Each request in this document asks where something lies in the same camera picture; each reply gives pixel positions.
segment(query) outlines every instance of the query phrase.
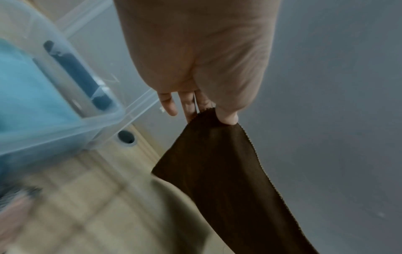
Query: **gray wall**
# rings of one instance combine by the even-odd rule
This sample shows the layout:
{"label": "gray wall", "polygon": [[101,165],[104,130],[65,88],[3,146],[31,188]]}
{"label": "gray wall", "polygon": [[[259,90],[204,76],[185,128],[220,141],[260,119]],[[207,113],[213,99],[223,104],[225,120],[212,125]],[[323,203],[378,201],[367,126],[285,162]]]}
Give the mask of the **gray wall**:
{"label": "gray wall", "polygon": [[[402,253],[401,10],[397,0],[284,0],[261,92],[240,116],[323,254]],[[153,117],[168,147],[184,119]]]}

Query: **round hole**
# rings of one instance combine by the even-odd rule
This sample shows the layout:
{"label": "round hole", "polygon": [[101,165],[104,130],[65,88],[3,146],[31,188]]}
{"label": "round hole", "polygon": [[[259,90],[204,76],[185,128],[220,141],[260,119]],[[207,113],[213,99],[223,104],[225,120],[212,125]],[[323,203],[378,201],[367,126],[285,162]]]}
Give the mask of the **round hole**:
{"label": "round hole", "polygon": [[117,134],[119,140],[125,144],[132,144],[135,141],[134,134],[129,131],[120,131]]}

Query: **transparent plastic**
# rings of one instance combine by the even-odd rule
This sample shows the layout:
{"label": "transparent plastic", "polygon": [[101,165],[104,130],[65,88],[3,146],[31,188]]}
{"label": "transparent plastic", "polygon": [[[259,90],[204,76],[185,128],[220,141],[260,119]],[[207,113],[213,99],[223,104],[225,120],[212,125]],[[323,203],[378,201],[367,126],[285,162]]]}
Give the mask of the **transparent plastic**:
{"label": "transparent plastic", "polygon": [[55,25],[19,0],[0,0],[0,39],[32,56],[80,124],[49,126],[30,133],[0,133],[1,173],[39,165],[84,148],[104,127],[120,122],[120,102],[83,61]]}

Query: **wooden floor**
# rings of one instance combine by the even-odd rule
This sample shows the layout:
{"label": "wooden floor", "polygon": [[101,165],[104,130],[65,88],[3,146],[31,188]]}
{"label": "wooden floor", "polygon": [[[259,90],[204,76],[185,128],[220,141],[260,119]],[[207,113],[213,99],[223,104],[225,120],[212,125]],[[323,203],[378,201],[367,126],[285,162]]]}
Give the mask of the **wooden floor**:
{"label": "wooden floor", "polygon": [[29,176],[43,188],[7,254],[230,254],[195,205],[151,177],[159,156],[142,136]]}

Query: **finger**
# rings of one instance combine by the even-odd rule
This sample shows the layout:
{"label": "finger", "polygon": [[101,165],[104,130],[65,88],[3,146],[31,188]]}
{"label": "finger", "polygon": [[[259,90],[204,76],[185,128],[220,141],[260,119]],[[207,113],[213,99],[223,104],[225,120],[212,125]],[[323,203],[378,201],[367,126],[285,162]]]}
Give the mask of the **finger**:
{"label": "finger", "polygon": [[237,111],[227,111],[219,106],[216,106],[216,116],[219,121],[228,125],[235,125],[239,121]]}
{"label": "finger", "polygon": [[181,105],[183,106],[184,115],[189,123],[197,116],[196,102],[194,100],[194,92],[178,92]]}
{"label": "finger", "polygon": [[196,90],[194,92],[194,95],[196,97],[197,106],[200,112],[212,108],[211,100],[208,99],[208,97],[203,92],[201,92],[201,90]]}
{"label": "finger", "polygon": [[166,110],[166,112],[169,115],[171,115],[171,116],[177,115],[176,104],[172,98],[171,93],[158,93],[158,97],[159,97],[160,103],[162,104],[162,107]]}

